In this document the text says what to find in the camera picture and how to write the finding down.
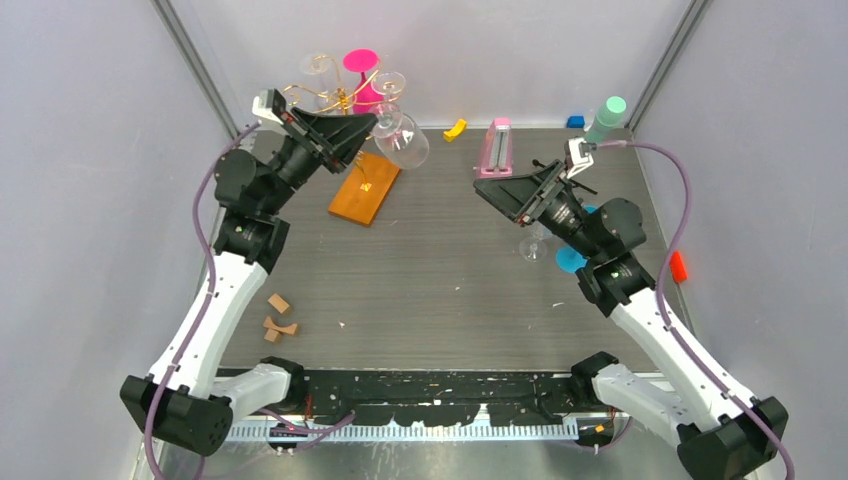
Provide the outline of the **blue wine glass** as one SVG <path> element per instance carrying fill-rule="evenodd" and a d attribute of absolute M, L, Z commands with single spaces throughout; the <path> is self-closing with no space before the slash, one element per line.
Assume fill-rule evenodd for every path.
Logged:
<path fill-rule="evenodd" d="M 588 240 L 578 220 L 579 218 L 576 216 L 567 219 L 568 239 L 565 240 L 565 245 L 559 248 L 555 255 L 557 266 L 569 274 L 575 274 L 587 263 L 585 250 Z"/>

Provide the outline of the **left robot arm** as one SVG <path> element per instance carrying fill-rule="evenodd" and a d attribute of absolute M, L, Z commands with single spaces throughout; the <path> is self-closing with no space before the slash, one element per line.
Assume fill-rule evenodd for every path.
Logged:
<path fill-rule="evenodd" d="M 214 454 L 232 425 L 262 408 L 298 412 L 307 398 L 301 365 L 267 357 L 219 380 L 226 346 L 248 304 L 283 251 L 289 224 L 279 211 L 319 169 L 343 171 L 377 119 L 371 113 L 323 115 L 262 108 L 264 122 L 284 131 L 261 161 L 238 142 L 225 147 L 204 177 L 224 217 L 214 240 L 200 237 L 207 274 L 175 337 L 143 377 L 125 379 L 120 397 L 147 441 L 162 440 L 203 457 Z"/>

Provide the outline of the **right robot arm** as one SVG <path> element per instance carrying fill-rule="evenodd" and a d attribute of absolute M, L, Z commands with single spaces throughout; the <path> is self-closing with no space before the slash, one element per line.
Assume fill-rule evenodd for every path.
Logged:
<path fill-rule="evenodd" d="M 583 257 L 576 277 L 586 300 L 640 346 L 670 385 L 662 390 L 600 352 L 571 370 L 577 406 L 606 404 L 626 413 L 665 440 L 694 479 L 742 479 L 778 455 L 787 410 L 738 382 L 668 306 L 634 253 L 646 239 L 635 203 L 615 198 L 588 210 L 560 162 L 478 179 L 473 187 L 510 221 L 540 224 Z"/>

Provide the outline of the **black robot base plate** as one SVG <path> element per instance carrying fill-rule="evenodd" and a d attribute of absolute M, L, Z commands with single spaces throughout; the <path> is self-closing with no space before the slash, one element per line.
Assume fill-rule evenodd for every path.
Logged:
<path fill-rule="evenodd" d="M 480 414 L 496 427 L 541 426 L 588 412 L 608 427 L 624 416 L 570 374 L 549 371 L 307 370 L 268 408 L 321 425 L 353 415 L 357 426 L 466 426 Z"/>

